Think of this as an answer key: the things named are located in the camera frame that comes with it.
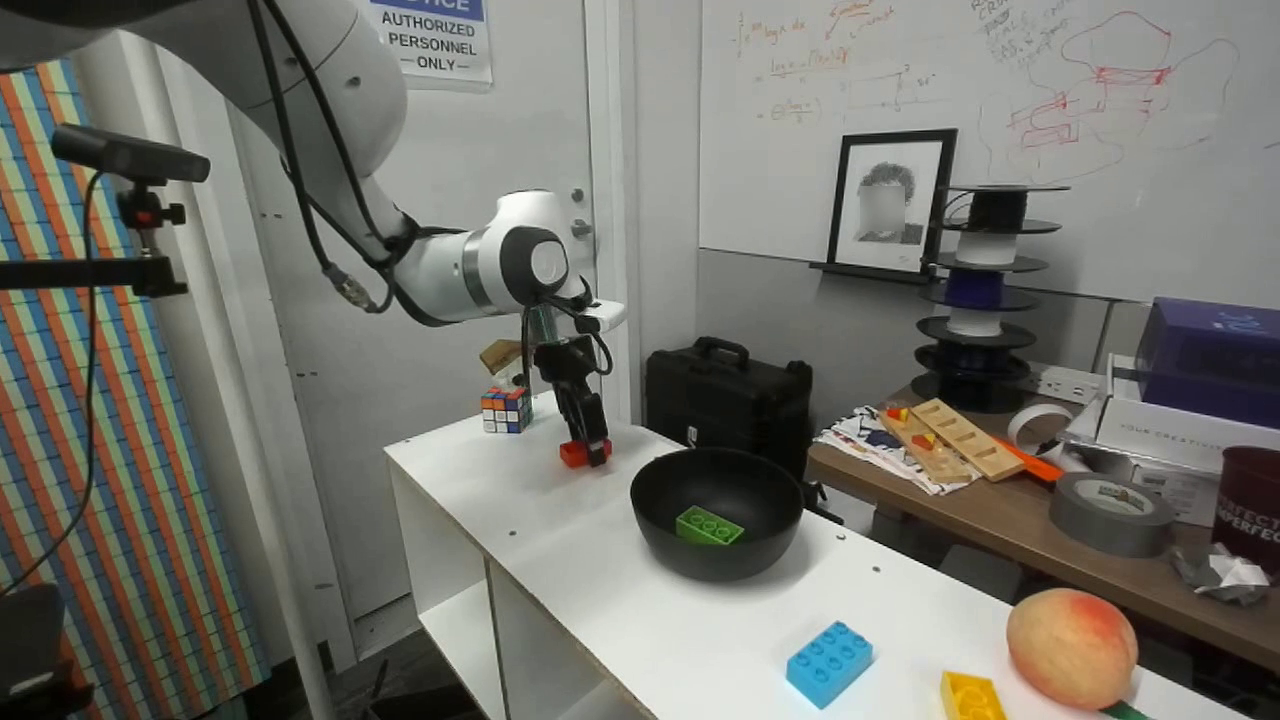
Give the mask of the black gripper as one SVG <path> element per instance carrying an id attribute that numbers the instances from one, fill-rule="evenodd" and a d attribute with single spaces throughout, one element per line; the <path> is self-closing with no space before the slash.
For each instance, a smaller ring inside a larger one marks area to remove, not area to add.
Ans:
<path id="1" fill-rule="evenodd" d="M 605 398 L 590 392 L 590 376 L 611 372 L 605 320 L 590 311 L 537 306 L 532 358 L 541 376 L 565 394 L 565 425 L 571 442 L 585 442 L 585 421 L 586 421 L 586 442 L 609 442 Z"/>

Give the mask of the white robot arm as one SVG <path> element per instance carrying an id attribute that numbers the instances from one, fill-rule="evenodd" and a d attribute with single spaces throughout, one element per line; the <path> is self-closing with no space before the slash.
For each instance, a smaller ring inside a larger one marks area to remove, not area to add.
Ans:
<path id="1" fill-rule="evenodd" d="M 586 376 L 600 320 L 556 190 L 508 190 L 479 229 L 421 225 L 376 185 L 409 79 L 353 0 L 0 0 L 0 69 L 58 58 L 109 33 L 160 43 L 237 104 L 321 212 L 421 324 L 524 317 L 524 350 L 556 392 L 565 455 L 605 463 Z"/>

